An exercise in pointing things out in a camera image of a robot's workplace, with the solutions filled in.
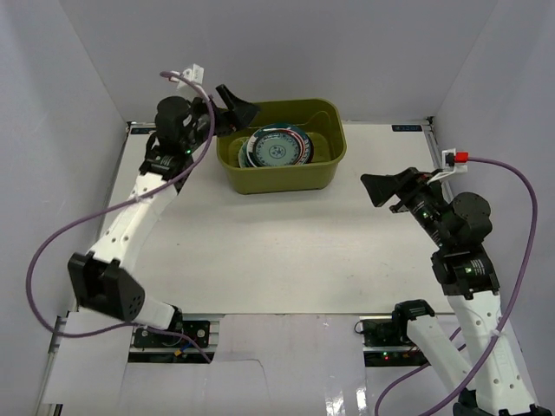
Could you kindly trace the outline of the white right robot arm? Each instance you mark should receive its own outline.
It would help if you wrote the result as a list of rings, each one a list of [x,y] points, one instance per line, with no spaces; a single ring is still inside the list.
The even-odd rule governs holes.
[[[436,244],[432,269],[469,358],[441,333],[423,300],[395,306],[392,336],[404,346],[415,344],[449,391],[429,415],[446,405],[455,415],[548,415],[526,387],[504,332],[509,312],[501,308],[499,280],[482,245],[493,229],[490,205],[472,192],[447,202],[439,175],[410,167],[396,175],[363,174],[361,181],[376,207],[397,197],[389,209],[409,212]]]

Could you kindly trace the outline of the teal scalloped plate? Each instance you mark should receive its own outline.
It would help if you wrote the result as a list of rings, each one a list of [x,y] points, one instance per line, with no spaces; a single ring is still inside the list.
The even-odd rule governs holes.
[[[248,168],[251,166],[246,154],[247,144],[248,144],[248,139],[243,140],[241,142],[241,146],[238,151],[238,166],[240,168]]]

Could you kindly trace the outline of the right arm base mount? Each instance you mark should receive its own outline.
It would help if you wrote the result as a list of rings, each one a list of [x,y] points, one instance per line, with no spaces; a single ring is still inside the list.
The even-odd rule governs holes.
[[[401,338],[390,318],[365,317],[355,324],[354,331],[362,337],[366,368],[420,367],[428,364],[413,342]]]

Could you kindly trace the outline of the small teal patterned plate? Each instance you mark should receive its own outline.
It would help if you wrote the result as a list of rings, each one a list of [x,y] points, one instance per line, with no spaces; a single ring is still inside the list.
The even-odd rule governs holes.
[[[249,161],[256,167],[293,166],[304,155],[301,136],[286,130],[253,134],[246,148]]]

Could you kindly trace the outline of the white plate with teal-red rim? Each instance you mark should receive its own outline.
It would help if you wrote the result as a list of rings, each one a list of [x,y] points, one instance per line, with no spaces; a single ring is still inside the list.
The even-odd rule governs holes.
[[[304,144],[305,144],[304,155],[301,157],[300,161],[297,162],[294,166],[305,165],[305,164],[308,164],[308,163],[311,162],[311,159],[313,157],[314,146],[312,144],[312,141],[311,141],[309,135],[304,130],[302,130],[300,127],[294,126],[292,124],[287,124],[287,123],[274,123],[274,124],[270,124],[270,125],[259,128],[253,134],[261,134],[261,133],[266,133],[266,132],[270,132],[270,131],[274,131],[274,130],[286,130],[286,131],[290,131],[292,133],[297,133],[301,136],[301,139],[304,141]]]

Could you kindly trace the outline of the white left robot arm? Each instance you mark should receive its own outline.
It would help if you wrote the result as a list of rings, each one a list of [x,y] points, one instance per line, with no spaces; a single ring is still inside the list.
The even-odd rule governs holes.
[[[246,129],[260,111],[225,85],[218,86],[217,92],[225,109],[199,97],[189,101],[169,96],[159,102],[127,206],[87,253],[73,254],[68,263],[79,306],[121,322],[152,327],[153,335],[166,346],[182,338],[180,310],[149,296],[132,271],[151,230],[197,163],[193,152],[207,149],[206,142],[213,136]]]

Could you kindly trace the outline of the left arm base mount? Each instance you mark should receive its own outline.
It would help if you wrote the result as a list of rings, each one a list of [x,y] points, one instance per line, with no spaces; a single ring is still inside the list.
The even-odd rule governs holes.
[[[207,348],[210,329],[209,321],[183,321],[174,332],[191,338],[200,348]],[[188,340],[177,335],[162,335],[139,328],[134,332],[132,346],[134,348],[181,348],[187,343]]]

